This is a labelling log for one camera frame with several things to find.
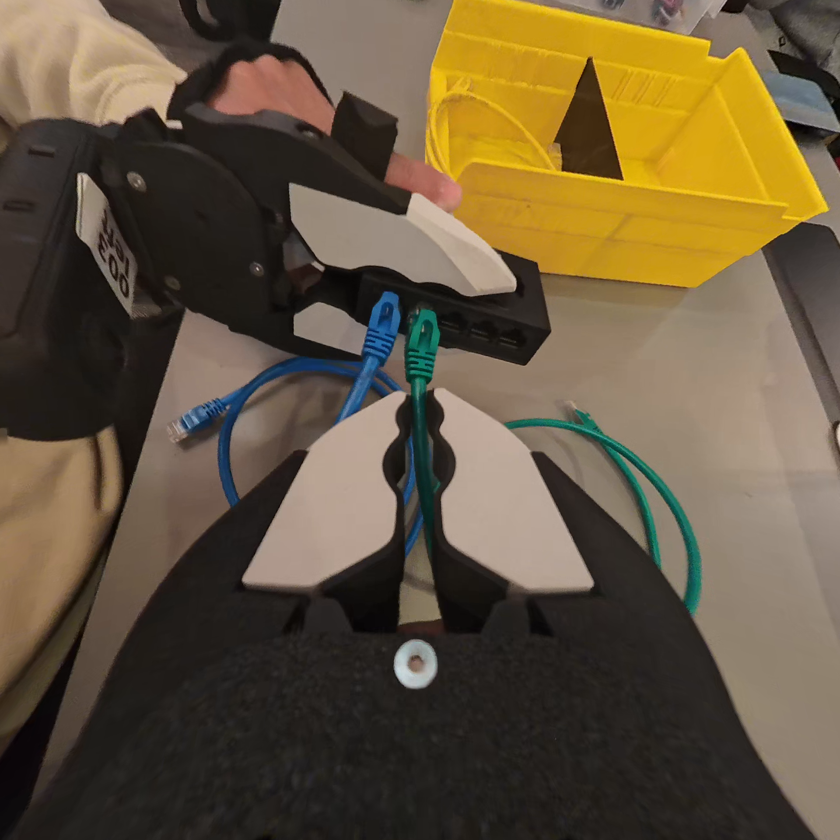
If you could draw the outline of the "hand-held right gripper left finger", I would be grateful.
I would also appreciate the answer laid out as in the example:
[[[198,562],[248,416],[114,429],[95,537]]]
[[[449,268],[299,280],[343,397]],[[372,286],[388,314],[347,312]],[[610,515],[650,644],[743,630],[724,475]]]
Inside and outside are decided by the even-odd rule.
[[[241,580],[339,603],[365,632],[396,627],[405,564],[407,397],[335,424],[304,455]]]

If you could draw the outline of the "beige trousers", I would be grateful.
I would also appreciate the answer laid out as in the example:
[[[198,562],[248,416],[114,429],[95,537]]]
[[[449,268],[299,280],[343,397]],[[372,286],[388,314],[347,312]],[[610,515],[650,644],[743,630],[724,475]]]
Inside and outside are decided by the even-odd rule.
[[[59,442],[2,435],[2,752],[77,639],[122,498],[112,427]]]

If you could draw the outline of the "black bin divider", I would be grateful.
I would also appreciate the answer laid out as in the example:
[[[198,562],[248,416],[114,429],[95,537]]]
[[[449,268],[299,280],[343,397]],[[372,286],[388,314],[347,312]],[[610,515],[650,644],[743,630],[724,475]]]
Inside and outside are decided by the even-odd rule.
[[[562,172],[623,181],[606,103],[593,57],[588,57],[554,138]]]

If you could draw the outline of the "yellow plastic bin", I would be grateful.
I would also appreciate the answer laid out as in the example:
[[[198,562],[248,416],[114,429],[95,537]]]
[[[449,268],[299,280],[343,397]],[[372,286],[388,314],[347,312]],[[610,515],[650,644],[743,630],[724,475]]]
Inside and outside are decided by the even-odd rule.
[[[745,49],[524,2],[453,2],[430,69],[426,160],[455,215],[545,274],[693,288],[828,204]],[[593,57],[623,169],[562,172],[555,135]]]

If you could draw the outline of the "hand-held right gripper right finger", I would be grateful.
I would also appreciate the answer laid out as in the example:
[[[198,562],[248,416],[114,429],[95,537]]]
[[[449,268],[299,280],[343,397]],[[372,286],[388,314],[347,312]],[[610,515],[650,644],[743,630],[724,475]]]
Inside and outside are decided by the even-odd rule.
[[[497,604],[587,596],[595,582],[532,451],[453,392],[427,398],[432,445],[431,564],[444,623],[478,633]]]

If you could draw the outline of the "person's left hand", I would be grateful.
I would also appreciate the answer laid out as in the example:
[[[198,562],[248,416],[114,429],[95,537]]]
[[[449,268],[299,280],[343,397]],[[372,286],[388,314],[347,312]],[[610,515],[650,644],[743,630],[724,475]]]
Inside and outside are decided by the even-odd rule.
[[[303,66],[273,56],[234,63],[206,103],[234,116],[261,111],[285,113],[326,134],[331,134],[335,112]],[[385,182],[423,195],[448,213],[456,210],[463,196],[460,185],[446,174],[396,152]]]

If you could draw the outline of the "black network switch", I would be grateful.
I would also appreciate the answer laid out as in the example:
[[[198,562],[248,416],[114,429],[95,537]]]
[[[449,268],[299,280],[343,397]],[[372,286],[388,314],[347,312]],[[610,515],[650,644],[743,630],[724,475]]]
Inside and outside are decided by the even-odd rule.
[[[418,285],[394,273],[367,269],[356,277],[352,314],[367,324],[373,305],[384,292],[391,291],[400,302],[402,334],[406,334],[414,310],[429,309],[437,318],[441,349],[525,365],[551,332],[539,266],[505,251],[497,254],[516,281],[512,292],[464,297],[444,286]]]

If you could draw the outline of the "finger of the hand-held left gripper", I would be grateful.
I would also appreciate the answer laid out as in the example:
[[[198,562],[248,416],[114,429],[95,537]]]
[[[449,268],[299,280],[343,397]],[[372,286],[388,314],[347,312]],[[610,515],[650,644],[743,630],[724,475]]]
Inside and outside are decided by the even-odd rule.
[[[310,305],[296,312],[293,333],[297,338],[325,346],[361,345],[361,324],[331,305]]]
[[[498,252],[456,217],[412,194],[405,213],[290,185],[290,220],[316,261],[341,270],[383,269],[467,298],[512,293]]]

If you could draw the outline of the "person's left forearm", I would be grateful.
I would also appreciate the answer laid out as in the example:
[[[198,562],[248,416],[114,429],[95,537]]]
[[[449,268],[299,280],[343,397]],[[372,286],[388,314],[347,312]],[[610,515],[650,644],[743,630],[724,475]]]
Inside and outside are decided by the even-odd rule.
[[[185,78],[100,2],[1,2],[2,147],[36,119],[103,125],[145,109],[165,118]]]

